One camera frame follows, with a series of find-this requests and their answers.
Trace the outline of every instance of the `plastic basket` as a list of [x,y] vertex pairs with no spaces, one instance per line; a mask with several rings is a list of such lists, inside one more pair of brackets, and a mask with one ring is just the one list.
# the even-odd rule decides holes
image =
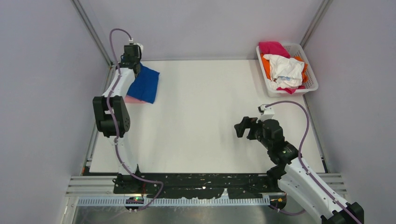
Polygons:
[[265,75],[264,66],[260,59],[261,51],[260,51],[259,46],[257,46],[256,47],[257,56],[259,58],[260,67],[262,70],[262,74],[264,76],[268,96],[269,97],[302,96],[302,95],[306,94],[307,92],[317,90],[319,85],[318,85],[318,82],[316,81],[315,75],[313,74],[311,65],[310,65],[307,57],[305,56],[303,48],[297,43],[282,43],[282,46],[288,51],[288,53],[290,54],[290,57],[299,56],[300,58],[302,58],[304,60],[305,63],[308,64],[307,70],[305,71],[305,74],[308,76],[308,81],[306,83],[303,83],[303,86],[305,86],[305,89],[296,90],[292,95],[290,95],[289,93],[287,93],[284,90],[273,90],[270,85],[271,80],[267,79],[267,76]]

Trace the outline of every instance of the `white towel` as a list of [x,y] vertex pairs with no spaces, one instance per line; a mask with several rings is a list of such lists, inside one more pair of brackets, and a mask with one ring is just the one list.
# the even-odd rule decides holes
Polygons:
[[280,55],[265,54],[269,60],[269,74],[271,76],[271,87],[276,90],[281,88],[299,87],[303,83],[304,62],[294,58],[286,58]]

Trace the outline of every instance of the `blue cloth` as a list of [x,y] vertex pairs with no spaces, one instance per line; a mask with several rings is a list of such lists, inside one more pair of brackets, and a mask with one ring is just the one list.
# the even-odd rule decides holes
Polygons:
[[154,103],[157,95],[159,72],[141,65],[138,77],[131,84],[127,95],[148,103]]

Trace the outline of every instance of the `orange towel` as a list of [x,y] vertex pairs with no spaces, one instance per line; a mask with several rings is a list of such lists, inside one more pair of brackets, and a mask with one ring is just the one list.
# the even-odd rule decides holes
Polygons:
[[[264,54],[260,54],[260,59],[262,61],[262,64],[264,66],[264,70],[265,70],[265,75],[267,76],[267,79],[271,80],[271,75],[269,74],[269,70],[270,70],[270,65],[269,65],[269,60],[265,59]],[[304,60],[302,60],[300,57],[293,57],[294,59],[296,59],[297,61],[301,61],[304,62]],[[305,71],[307,70],[308,64],[304,63],[304,68],[303,68],[303,72],[301,72],[301,75],[303,76],[303,83],[306,83],[308,81],[308,76],[305,74]]]

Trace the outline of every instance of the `white wall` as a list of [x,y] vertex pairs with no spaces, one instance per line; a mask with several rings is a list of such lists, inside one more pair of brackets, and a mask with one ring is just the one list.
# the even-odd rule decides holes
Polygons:
[[396,201],[396,2],[334,1],[306,46],[319,82],[307,95],[333,171],[366,223],[392,223]]
[[107,65],[69,0],[2,0],[0,30],[0,223],[54,224]]
[[[83,0],[106,34],[123,28],[143,60],[255,58],[260,40],[300,42],[321,0]],[[114,34],[123,52],[125,34]]]

